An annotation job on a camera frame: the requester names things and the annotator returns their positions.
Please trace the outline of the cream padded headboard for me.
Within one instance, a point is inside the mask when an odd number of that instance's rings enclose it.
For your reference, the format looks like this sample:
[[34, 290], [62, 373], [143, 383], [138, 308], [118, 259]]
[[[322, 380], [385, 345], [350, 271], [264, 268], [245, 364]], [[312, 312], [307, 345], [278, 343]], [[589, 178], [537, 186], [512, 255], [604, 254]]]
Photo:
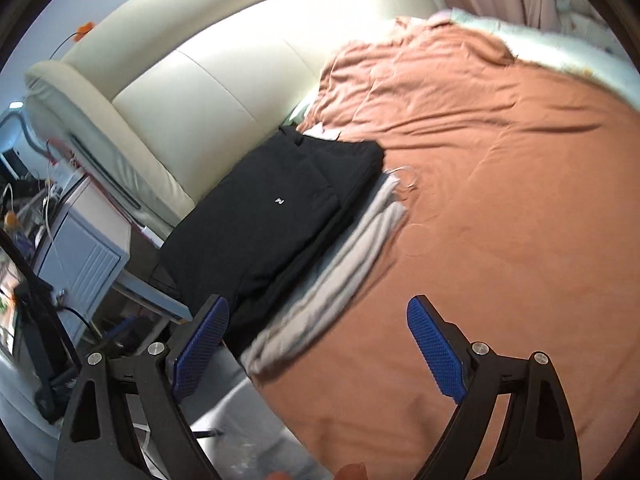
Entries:
[[445, 0], [128, 0], [26, 70], [35, 133], [160, 237], [318, 86], [326, 61]]

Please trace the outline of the grey folded garment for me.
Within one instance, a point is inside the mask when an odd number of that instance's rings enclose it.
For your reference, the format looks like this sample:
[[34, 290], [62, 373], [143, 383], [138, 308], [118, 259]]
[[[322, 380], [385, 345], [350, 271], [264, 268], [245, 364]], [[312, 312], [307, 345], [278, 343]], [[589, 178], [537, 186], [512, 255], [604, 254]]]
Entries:
[[304, 353], [338, 318], [406, 213], [398, 177], [386, 172], [350, 226], [314, 264], [276, 317], [241, 353], [247, 374], [268, 374]]

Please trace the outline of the white drawer nightstand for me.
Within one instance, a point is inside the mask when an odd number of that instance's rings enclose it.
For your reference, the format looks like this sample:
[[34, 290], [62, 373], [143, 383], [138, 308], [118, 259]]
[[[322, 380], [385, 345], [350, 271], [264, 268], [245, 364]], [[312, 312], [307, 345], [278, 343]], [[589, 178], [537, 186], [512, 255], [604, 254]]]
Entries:
[[129, 221], [89, 178], [65, 195], [32, 267], [53, 287], [58, 314], [77, 344], [130, 256]]

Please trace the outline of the white duvet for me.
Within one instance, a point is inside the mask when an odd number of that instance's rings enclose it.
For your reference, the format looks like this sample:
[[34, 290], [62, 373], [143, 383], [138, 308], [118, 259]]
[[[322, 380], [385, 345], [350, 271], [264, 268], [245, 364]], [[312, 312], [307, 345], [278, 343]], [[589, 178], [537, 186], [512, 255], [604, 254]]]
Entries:
[[427, 21], [486, 32], [502, 40], [522, 61], [592, 78], [638, 107], [638, 70], [603, 18], [587, 0], [555, 0], [555, 3], [561, 22], [558, 32], [486, 18], [449, 6]]

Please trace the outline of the black collared jacket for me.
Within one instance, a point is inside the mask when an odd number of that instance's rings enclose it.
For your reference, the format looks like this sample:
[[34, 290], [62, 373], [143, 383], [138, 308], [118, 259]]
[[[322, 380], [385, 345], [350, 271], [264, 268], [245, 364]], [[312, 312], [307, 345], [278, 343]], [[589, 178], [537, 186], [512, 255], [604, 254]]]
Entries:
[[228, 301], [224, 342], [253, 342], [355, 221], [382, 176], [374, 141], [326, 141], [282, 127], [244, 156], [171, 232], [160, 266], [192, 313]]

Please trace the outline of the orange-brown bed sheet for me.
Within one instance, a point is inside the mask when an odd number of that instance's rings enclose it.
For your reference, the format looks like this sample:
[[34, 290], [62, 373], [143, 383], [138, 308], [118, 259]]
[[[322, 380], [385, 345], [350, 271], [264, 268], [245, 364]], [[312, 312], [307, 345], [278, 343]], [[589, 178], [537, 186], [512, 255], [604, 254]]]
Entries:
[[398, 18], [323, 67], [306, 125], [373, 140], [407, 217], [269, 405], [326, 468], [409, 479], [454, 404], [408, 330], [427, 296], [495, 352], [550, 356], [596, 478], [639, 413], [639, 107], [495, 36]]

